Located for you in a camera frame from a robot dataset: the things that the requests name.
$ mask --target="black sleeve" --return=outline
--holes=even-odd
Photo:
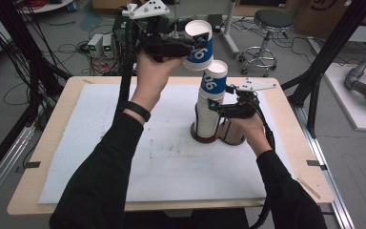
[[[322,213],[274,151],[257,158],[275,228],[327,228]]]
[[[71,177],[50,228],[122,228],[127,187],[143,126],[121,114]]]

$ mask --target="white bracket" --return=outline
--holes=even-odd
[[[273,89],[276,85],[274,83],[266,83],[252,78],[246,78],[239,86],[236,86],[238,91],[254,92],[266,89]]]
[[[123,16],[128,16],[130,17],[130,19],[139,19],[152,16],[159,16],[171,12],[169,8],[161,0],[150,0],[138,9],[136,7],[137,7],[136,4],[129,4],[127,6],[128,10],[123,10]]]

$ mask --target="wooden table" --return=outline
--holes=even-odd
[[[52,156],[61,140],[62,134],[69,121],[73,108],[85,84],[119,84],[121,77],[75,76],[69,79],[64,92],[51,115],[50,121],[38,142],[30,161],[41,161],[39,168],[27,169],[20,180],[8,206],[11,215],[51,214],[56,204],[39,204],[38,199],[43,190]],[[320,167],[309,166],[307,160],[316,160],[309,143],[291,109],[287,97],[274,78],[258,78],[275,83],[275,89],[263,92],[269,109],[274,118],[278,134],[288,154],[295,179],[318,204],[330,203],[334,200],[333,193],[323,176]],[[243,77],[230,77],[227,84],[242,83]],[[199,85],[201,77],[171,77],[169,84]],[[126,211],[167,210],[260,206],[264,199],[234,199],[234,200],[196,200],[168,202],[136,202],[126,203]]]

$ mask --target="wristband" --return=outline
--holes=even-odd
[[[123,108],[123,110],[129,109],[129,110],[141,115],[145,119],[145,122],[148,122],[148,120],[150,120],[151,113],[148,112],[147,109],[139,106],[136,103],[133,103],[131,101],[126,101],[123,103],[122,108]]]

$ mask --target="gray chair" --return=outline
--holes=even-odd
[[[293,25],[293,17],[279,10],[258,10],[254,14],[254,23],[267,31],[260,47],[250,47],[239,55],[239,62],[243,63],[241,73],[247,74],[249,64],[265,68],[264,77],[269,75],[269,70],[277,67],[277,57],[267,49],[270,36],[273,32],[285,32]]]

